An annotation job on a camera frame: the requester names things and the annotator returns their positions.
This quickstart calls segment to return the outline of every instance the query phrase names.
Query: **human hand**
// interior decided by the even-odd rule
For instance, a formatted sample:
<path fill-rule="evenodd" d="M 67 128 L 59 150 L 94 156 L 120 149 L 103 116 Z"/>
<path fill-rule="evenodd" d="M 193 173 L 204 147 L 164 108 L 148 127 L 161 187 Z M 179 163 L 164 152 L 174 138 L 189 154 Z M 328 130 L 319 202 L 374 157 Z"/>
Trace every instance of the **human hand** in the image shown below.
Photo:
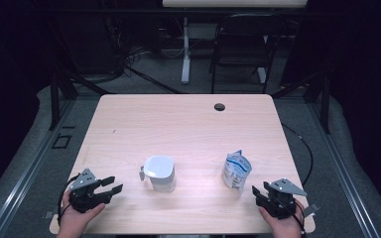
<path fill-rule="evenodd" d="M 296 217 L 303 222 L 303 214 L 301 209 L 305 209 L 303 205 L 295 199 L 296 205 Z M 272 234 L 275 238 L 300 238 L 302 236 L 302 230 L 299 223 L 293 216 L 289 218 L 279 220 L 276 217 L 271 216 L 268 211 L 260 206 L 259 212 L 265 221 L 271 226 Z"/>
<path fill-rule="evenodd" d="M 62 219 L 61 219 L 61 227 L 58 233 L 59 238 L 77 238 L 82 235 L 88 222 L 90 222 L 94 217 L 96 217 L 100 212 L 104 209 L 105 204 L 101 203 L 94 207 L 93 209 L 81 213 L 69 204 L 69 195 L 70 190 L 66 191 L 63 194 L 63 208 L 65 209 Z"/>

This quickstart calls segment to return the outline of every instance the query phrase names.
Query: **finger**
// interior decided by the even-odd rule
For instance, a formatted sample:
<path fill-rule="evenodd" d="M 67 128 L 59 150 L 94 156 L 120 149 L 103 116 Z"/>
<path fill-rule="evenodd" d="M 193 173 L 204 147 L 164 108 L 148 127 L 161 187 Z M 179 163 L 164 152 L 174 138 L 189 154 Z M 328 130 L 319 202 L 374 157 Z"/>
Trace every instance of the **finger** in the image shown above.
<path fill-rule="evenodd" d="M 303 216 L 303 210 L 305 210 L 305 207 L 297 199 L 295 199 L 295 202 L 296 202 L 296 204 L 298 204 L 298 205 L 296 205 L 296 216 L 302 217 Z"/>
<path fill-rule="evenodd" d="M 106 204 L 100 203 L 96 207 L 92 208 L 91 210 L 87 211 L 85 213 L 88 221 L 92 220 L 94 217 L 96 217 L 98 214 L 101 213 L 101 211 L 106 207 Z"/>
<path fill-rule="evenodd" d="M 265 220 L 270 226 L 272 226 L 272 224 L 274 224 L 274 222 L 277 221 L 277 219 L 275 219 L 274 217 L 272 217 L 272 216 L 270 215 L 270 213 L 268 213 L 268 211 L 267 211 L 264 207 L 260 206 L 260 207 L 259 207 L 259 212 L 261 213 L 262 217 L 264 217 L 264 220 Z"/>
<path fill-rule="evenodd" d="M 62 203 L 63 206 L 67 206 L 69 204 L 69 195 L 70 195 L 70 190 L 68 189 L 64 194 L 62 198 Z"/>

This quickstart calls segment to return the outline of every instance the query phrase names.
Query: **white cup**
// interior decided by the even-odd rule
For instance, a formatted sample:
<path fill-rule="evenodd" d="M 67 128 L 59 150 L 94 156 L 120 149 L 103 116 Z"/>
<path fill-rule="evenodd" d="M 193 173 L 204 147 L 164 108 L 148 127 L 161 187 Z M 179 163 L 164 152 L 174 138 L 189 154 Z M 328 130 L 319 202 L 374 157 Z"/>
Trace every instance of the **white cup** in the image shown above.
<path fill-rule="evenodd" d="M 141 180 L 144 175 L 150 178 L 153 189 L 159 192 L 171 192 L 176 187 L 175 163 L 167 156 L 153 156 L 145 161 L 141 168 Z"/>

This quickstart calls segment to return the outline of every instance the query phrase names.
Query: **table top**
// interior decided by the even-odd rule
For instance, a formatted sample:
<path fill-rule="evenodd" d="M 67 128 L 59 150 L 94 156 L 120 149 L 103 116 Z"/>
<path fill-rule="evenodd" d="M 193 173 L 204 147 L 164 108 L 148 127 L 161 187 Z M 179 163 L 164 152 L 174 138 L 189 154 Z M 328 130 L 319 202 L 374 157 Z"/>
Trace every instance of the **table top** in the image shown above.
<path fill-rule="evenodd" d="M 163 0 L 164 7 L 304 8 L 308 0 Z"/>
<path fill-rule="evenodd" d="M 216 111 L 216 103 L 225 110 Z M 238 150 L 252 165 L 241 194 L 221 177 L 227 154 Z M 175 161 L 171 193 L 140 180 L 141 166 L 155 155 Z M 70 178 L 86 168 L 98 179 L 115 176 L 113 186 L 123 183 L 89 223 L 86 233 L 93 234 L 267 233 L 251 186 L 264 195 L 263 181 L 287 178 L 302 187 L 274 102 L 259 94 L 102 96 Z M 56 217 L 50 230 L 58 233 Z M 315 230 L 312 217 L 306 230 Z"/>

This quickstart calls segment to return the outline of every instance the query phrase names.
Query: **black cable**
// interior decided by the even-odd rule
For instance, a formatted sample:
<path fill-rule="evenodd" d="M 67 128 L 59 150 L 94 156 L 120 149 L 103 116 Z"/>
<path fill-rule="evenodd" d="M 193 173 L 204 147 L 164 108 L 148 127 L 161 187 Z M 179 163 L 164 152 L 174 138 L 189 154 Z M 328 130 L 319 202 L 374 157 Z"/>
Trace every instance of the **black cable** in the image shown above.
<path fill-rule="evenodd" d="M 137 74 L 138 76 L 144 78 L 145 80 L 147 80 L 149 82 L 152 82 L 153 84 L 155 84 L 156 86 L 158 86 L 158 87 L 160 87 L 160 88 L 162 88 L 164 90 L 167 90 L 167 91 L 169 91 L 171 93 L 175 93 L 175 94 L 186 94 L 185 92 L 182 92 L 182 91 L 176 90 L 176 89 L 174 89 L 172 87 L 169 87 L 167 85 L 164 85 L 162 82 L 160 82 L 160 81 L 150 77 L 149 75 L 146 75 L 146 74 L 144 74 L 144 73 L 142 73 L 142 72 L 132 68 L 129 65 L 125 64 L 125 67 L 128 68 L 131 72 Z"/>
<path fill-rule="evenodd" d="M 63 210 L 63 212 L 61 212 L 61 208 L 62 208 L 62 200 L 64 198 L 64 191 L 66 190 L 67 186 L 73 182 L 74 180 L 76 180 L 78 177 L 79 177 L 80 174 L 78 174 L 77 176 L 74 176 L 72 178 L 69 179 L 69 181 L 67 181 L 64 185 L 63 185 L 63 189 L 61 191 L 61 194 L 60 194 L 60 198 L 58 200 L 58 225 L 61 225 L 61 219 L 62 219 L 62 216 L 64 214 L 64 211 L 69 207 L 69 205 Z"/>
<path fill-rule="evenodd" d="M 299 135 L 299 133 L 297 133 L 295 130 L 291 129 L 289 126 L 287 126 L 284 123 L 281 123 L 281 125 L 283 125 L 283 127 L 287 128 L 288 130 L 293 132 L 297 137 L 299 137 L 299 139 L 303 142 L 305 147 L 308 149 L 309 154 L 311 155 L 311 166 L 309 167 L 308 175 L 306 176 L 306 178 L 302 182 L 302 185 L 305 186 L 305 184 L 306 184 L 306 182 L 308 182 L 308 179 L 311 176 L 312 170 L 314 168 L 314 154 L 312 153 L 311 147 L 309 147 L 308 143 L 306 143 L 306 141 L 303 139 L 303 137 L 301 135 Z"/>
<path fill-rule="evenodd" d="M 290 214 L 292 214 L 293 218 L 296 220 L 296 222 L 299 224 L 300 226 L 300 230 L 302 232 L 302 238 L 306 238 L 307 237 L 307 234 L 306 234 L 306 230 L 305 230 L 305 217 L 303 216 L 303 210 L 302 208 L 296 203 L 296 205 L 299 207 L 300 211 L 302 212 L 302 220 L 301 221 L 297 216 L 296 214 L 294 214 L 287 205 L 285 205 L 283 202 L 281 202 L 277 197 L 273 197 L 278 203 L 280 203 L 280 205 L 282 205 Z"/>

